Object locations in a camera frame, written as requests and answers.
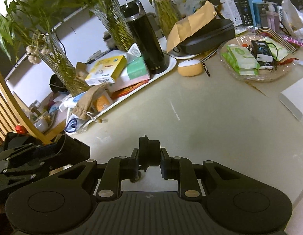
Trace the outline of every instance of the barcode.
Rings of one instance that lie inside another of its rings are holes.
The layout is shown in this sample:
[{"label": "barcode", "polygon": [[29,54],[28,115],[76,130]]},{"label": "barcode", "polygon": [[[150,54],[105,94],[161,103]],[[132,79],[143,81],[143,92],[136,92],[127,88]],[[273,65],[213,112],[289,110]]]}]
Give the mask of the barcode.
[{"label": "barcode", "polygon": [[98,80],[99,83],[110,82],[110,80]]}]

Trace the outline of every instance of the brown paper envelope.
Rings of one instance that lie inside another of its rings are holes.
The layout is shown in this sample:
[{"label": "brown paper envelope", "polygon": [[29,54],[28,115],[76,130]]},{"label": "brown paper envelope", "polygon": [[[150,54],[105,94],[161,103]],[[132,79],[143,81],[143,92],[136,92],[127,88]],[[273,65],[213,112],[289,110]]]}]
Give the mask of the brown paper envelope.
[{"label": "brown paper envelope", "polygon": [[192,36],[199,29],[208,24],[216,15],[217,13],[214,6],[207,1],[205,5],[193,15],[175,23],[167,39],[167,53],[187,37]]}]

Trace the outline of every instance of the chair backrest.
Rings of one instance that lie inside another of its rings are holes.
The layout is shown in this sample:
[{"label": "chair backrest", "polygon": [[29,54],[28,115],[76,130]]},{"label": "chair backrest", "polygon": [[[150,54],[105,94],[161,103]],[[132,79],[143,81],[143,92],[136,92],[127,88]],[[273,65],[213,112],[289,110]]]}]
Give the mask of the chair backrest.
[{"label": "chair backrest", "polygon": [[0,73],[0,144],[5,140],[8,132],[15,131],[17,124],[22,124],[30,135],[38,138],[44,144],[51,143],[25,115]]}]

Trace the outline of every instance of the black box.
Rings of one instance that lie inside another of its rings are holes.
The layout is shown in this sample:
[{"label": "black box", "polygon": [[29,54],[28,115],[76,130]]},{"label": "black box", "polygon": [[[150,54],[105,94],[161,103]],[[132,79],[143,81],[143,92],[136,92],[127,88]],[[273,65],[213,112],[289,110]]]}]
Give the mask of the black box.
[{"label": "black box", "polygon": [[257,61],[273,62],[273,55],[267,42],[252,40],[251,41],[252,54]]}]

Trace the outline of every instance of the tissue box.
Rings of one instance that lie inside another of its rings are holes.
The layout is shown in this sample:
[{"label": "tissue box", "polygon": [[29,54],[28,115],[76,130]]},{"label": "tissue box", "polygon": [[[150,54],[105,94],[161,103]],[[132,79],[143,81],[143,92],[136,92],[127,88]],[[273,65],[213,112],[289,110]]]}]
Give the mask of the tissue box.
[{"label": "tissue box", "polygon": [[108,90],[113,93],[128,86],[150,79],[144,59],[139,57],[130,62],[121,72],[114,84],[108,85]]},{"label": "tissue box", "polygon": [[99,60],[90,70],[85,81],[89,85],[99,85],[106,82],[114,83],[126,64],[125,56]]},{"label": "tissue box", "polygon": [[282,91],[279,99],[303,124],[303,78]]}]

